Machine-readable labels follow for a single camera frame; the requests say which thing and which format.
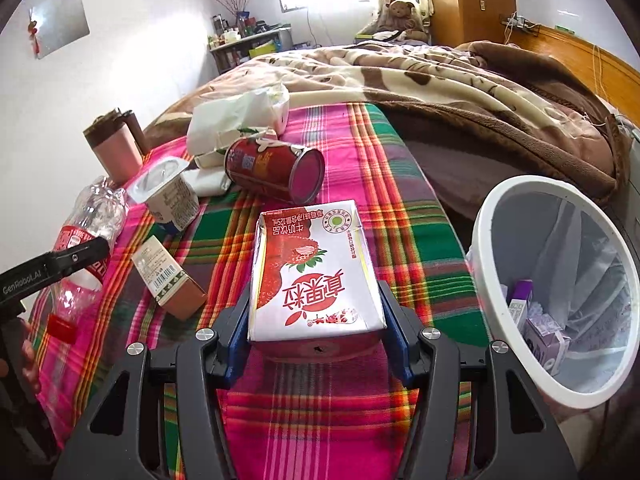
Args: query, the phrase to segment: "wooden headboard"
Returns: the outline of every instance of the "wooden headboard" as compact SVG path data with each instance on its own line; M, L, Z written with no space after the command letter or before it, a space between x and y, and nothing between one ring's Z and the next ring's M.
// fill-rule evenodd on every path
M612 53L549 27L540 27L537 37L514 28L510 41L532 52L555 57L591 91L640 124L640 73ZM595 76L601 81L600 60L604 92L599 84L596 88L594 77L595 67Z

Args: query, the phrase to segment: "peeled yogurt lid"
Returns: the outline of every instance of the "peeled yogurt lid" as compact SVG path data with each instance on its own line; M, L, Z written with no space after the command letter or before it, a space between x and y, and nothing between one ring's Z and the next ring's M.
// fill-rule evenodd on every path
M189 163L178 156L168 156L145 171L127 189L129 196L138 204L145 203L165 184L171 182Z

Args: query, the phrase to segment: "yogurt cup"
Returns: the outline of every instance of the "yogurt cup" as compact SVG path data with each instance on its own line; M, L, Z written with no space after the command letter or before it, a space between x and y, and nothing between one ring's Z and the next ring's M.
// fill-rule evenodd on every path
M144 203L156 223L171 235L184 231L200 209L196 193L182 175L188 165L183 158L165 157L127 189L132 200Z

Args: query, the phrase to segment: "red bottle cap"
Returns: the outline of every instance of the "red bottle cap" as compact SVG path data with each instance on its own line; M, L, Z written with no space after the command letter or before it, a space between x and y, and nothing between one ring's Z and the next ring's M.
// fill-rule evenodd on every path
M49 319L47 320L47 332L49 332L49 335L60 339L60 341L72 345L76 342L78 327L55 314L49 314Z

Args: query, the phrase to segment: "purple carton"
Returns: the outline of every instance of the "purple carton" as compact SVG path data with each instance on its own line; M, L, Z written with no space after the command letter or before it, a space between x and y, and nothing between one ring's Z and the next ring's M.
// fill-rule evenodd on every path
M571 341L560 325L549 314L530 317L525 323L523 337L536 361L550 375L557 374Z
M527 310L533 296L533 282L531 280L520 280L513 287L513 294L509 302L509 314L511 319L522 334L527 320Z

